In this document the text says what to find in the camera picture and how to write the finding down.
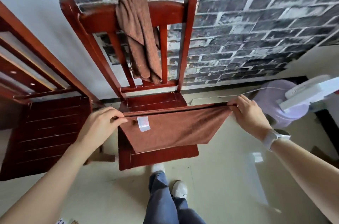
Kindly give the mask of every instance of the white device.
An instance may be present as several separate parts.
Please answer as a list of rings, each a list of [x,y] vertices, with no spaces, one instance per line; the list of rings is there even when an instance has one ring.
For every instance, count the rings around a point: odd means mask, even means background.
[[[262,144],[266,147],[267,150],[271,151],[271,146],[274,141],[276,141],[279,138],[282,139],[290,139],[290,133],[282,130],[282,129],[272,129],[265,139],[262,141]]]
[[[339,90],[339,77],[320,75],[295,86],[285,93],[286,101],[277,102],[283,111],[300,105],[318,102]]]

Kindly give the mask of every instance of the fabric tag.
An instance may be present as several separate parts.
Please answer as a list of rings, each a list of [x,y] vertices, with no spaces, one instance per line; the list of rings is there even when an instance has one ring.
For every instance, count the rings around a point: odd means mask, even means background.
[[[139,128],[141,132],[150,130],[150,123],[148,122],[148,117],[137,117]]]

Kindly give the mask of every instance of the smartwatch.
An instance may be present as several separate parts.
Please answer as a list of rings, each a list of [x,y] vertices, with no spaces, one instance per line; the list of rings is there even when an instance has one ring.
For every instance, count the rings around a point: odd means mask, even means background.
[[[262,144],[266,147],[267,150],[271,151],[271,146],[274,141],[278,140],[279,138],[290,140],[290,137],[290,133],[282,129],[272,129],[262,141]]]

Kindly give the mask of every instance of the folded brown cloth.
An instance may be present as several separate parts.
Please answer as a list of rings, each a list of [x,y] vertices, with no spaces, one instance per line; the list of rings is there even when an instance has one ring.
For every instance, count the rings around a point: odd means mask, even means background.
[[[207,144],[231,110],[226,103],[124,112],[120,125],[136,153],[174,146]],[[147,116],[150,130],[141,132],[137,117]]]
[[[147,0],[119,0],[116,15],[121,30],[127,35],[133,77],[159,83],[162,79],[156,46],[160,44],[159,31],[152,27]]]

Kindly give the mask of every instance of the person's left hand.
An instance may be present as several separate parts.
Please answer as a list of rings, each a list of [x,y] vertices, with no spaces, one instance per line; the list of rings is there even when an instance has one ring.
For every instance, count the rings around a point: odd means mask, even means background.
[[[102,108],[88,116],[74,144],[80,145],[84,152],[90,155],[112,135],[120,124],[127,121],[117,109]]]

